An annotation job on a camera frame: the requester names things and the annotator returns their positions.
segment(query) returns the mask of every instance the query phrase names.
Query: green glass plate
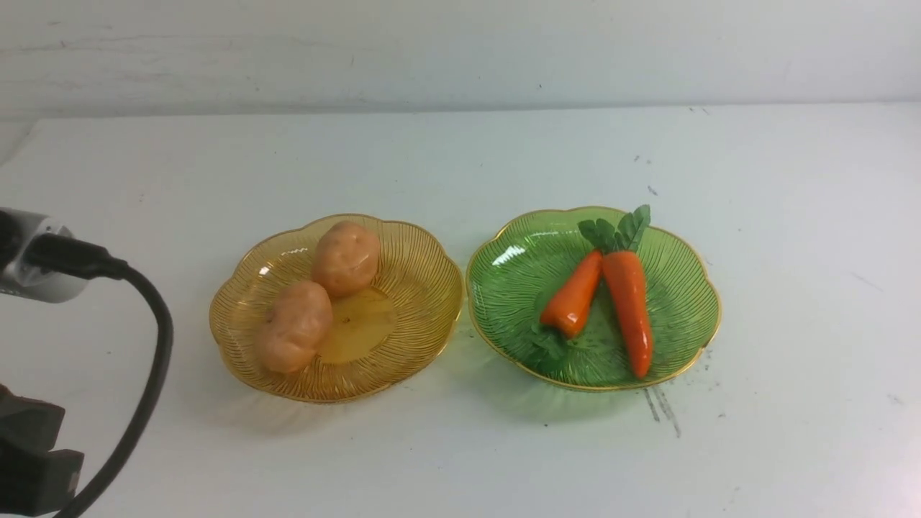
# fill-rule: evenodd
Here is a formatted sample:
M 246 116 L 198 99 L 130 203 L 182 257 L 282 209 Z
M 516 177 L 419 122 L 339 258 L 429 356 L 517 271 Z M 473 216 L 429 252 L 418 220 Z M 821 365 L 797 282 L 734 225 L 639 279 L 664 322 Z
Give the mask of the green glass plate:
M 577 223 L 605 218 L 616 227 L 624 214 L 603 206 L 531 212 L 481 246 L 467 266 L 467 287 L 473 325 L 486 343 L 547 382 L 586 391 L 662 383 L 694 365 L 719 328 L 719 296 L 691 246 L 655 227 L 643 234 L 638 251 L 653 335 L 646 378 L 630 370 L 603 281 L 581 335 L 566 341 L 552 330 L 535 331 L 544 305 L 591 249 Z

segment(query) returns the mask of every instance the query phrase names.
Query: toy carrot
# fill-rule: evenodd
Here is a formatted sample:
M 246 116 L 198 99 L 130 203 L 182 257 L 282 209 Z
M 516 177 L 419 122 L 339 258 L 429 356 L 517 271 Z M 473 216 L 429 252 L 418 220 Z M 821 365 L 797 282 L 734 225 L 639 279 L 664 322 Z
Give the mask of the toy carrot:
M 566 338 L 575 338 L 589 320 L 591 300 L 600 280 L 601 252 L 593 250 L 547 303 L 541 313 L 541 324 L 555 327 Z
M 636 255 L 649 226 L 649 206 L 621 218 L 617 229 L 605 219 L 580 221 L 579 231 L 604 253 L 601 272 L 611 292 L 634 375 L 643 379 L 652 363 L 652 328 L 646 307 L 646 276 Z

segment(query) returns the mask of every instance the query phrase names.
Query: potato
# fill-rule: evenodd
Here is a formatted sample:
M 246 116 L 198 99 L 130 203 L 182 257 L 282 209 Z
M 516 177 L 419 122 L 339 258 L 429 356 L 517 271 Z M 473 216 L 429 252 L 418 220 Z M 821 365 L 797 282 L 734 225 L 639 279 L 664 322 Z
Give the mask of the potato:
M 323 286 L 302 281 L 283 289 L 256 337 L 256 352 L 269 371 L 307 367 L 332 327 L 332 303 Z
M 313 280 L 331 297 L 346 297 L 368 286 L 378 274 L 380 240 L 374 232 L 340 221 L 323 234 L 313 260 Z

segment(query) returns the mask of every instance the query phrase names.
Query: plate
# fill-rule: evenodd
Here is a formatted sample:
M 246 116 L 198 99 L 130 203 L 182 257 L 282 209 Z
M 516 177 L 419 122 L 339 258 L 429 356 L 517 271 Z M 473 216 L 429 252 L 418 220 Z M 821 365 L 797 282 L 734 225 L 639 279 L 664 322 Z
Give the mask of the plate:
M 278 292 L 310 278 L 320 237 L 340 221 L 380 238 L 371 287 L 335 300 L 322 353 L 302 372 L 262 367 L 253 342 Z M 240 381 L 269 394 L 338 403 L 374 394 L 419 372 L 448 343 L 463 304 L 461 270 L 432 234 L 403 221 L 339 214 L 274 235 L 252 248 L 211 303 L 211 332 Z
M 534 339 L 532 327 L 544 305 L 591 249 L 577 223 L 605 218 L 616 227 L 624 214 L 603 206 L 539 210 L 513 219 L 481 246 L 467 267 L 466 282 L 473 326 L 486 343 L 547 382 L 584 391 L 642 388 L 694 365 L 719 328 L 719 296 L 691 246 L 655 227 L 643 234 L 638 250 L 654 344 L 644 379 L 630 370 L 603 281 L 581 335 L 551 340 L 555 348 Z

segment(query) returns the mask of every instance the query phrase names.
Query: white wall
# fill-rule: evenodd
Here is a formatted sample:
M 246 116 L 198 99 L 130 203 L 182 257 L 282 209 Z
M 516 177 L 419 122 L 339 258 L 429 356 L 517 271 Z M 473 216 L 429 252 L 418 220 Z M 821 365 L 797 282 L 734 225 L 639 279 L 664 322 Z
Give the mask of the white wall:
M 919 0 L 3 0 L 0 117 L 921 99 Z

